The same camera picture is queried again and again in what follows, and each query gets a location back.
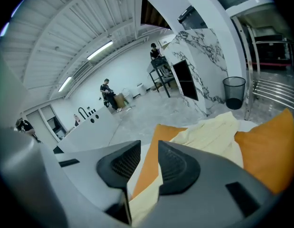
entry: black mesh wastebasket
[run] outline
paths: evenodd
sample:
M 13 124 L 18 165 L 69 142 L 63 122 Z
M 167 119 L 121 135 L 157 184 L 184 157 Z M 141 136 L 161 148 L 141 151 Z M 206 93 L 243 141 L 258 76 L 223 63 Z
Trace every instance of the black mesh wastebasket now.
M 226 106 L 229 109 L 237 110 L 241 108 L 244 99 L 246 80 L 241 77 L 229 77 L 223 80 Z

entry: fireplace opening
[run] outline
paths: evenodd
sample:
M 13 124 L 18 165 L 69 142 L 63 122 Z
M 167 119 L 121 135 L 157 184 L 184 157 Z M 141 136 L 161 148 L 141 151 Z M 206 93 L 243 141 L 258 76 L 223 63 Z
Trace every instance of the fireplace opening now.
M 198 95 L 196 94 L 195 85 L 186 60 L 174 64 L 173 68 L 180 82 L 184 96 L 198 101 Z

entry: orange cushion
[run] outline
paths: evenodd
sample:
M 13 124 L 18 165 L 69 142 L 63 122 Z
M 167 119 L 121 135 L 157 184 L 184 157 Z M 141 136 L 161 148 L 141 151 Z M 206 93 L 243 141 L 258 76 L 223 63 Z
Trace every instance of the orange cushion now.
M 235 141 L 246 171 L 273 193 L 288 187 L 294 176 L 294 119 L 288 109 L 247 133 L 237 132 Z
M 158 176 L 158 141 L 170 141 L 179 132 L 186 128 L 170 127 L 157 124 L 154 135 L 142 166 L 141 174 L 137 180 L 132 198 L 144 191 Z

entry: marble fireplace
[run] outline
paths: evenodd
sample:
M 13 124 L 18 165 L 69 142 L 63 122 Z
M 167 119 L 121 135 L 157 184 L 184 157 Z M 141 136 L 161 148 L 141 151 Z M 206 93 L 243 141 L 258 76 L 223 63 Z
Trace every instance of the marble fireplace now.
M 167 58 L 184 103 L 208 116 L 225 103 L 223 79 L 228 77 L 226 62 L 213 29 L 181 31 L 161 50 Z M 198 100 L 186 97 L 173 65 L 185 60 L 190 69 Z

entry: gray floor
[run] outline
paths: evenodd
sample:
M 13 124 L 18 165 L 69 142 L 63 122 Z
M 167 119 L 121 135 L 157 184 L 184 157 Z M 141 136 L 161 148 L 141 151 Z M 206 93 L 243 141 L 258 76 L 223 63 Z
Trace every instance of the gray floor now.
M 263 79 L 276 80 L 294 87 L 294 78 L 269 73 L 262 73 L 261 76 Z M 196 124 L 198 120 L 204 119 L 204 116 L 199 115 L 183 103 L 178 89 L 169 90 L 169 92 L 171 98 L 168 98 L 164 91 L 160 93 L 156 91 L 148 92 L 146 95 L 139 96 L 134 100 L 130 111 L 123 110 L 114 114 L 120 125 L 110 145 L 130 140 L 141 140 L 144 145 L 151 142 L 156 124 L 182 127 Z M 281 113 L 284 109 L 284 106 L 260 97 L 254 100 L 248 120 L 256 124 L 262 124 Z M 228 111 L 230 109 L 226 106 L 217 107 L 209 118 Z M 244 119 L 245 112 L 246 104 L 243 104 L 241 109 L 232 110 L 233 115 L 239 120 Z
M 110 145 L 130 140 L 141 140 L 144 145 L 151 142 L 157 124 L 182 127 L 203 118 L 183 103 L 178 89 L 169 90 L 169 93 L 171 98 L 164 91 L 148 92 L 131 103 L 130 111 L 115 114 L 120 125 Z

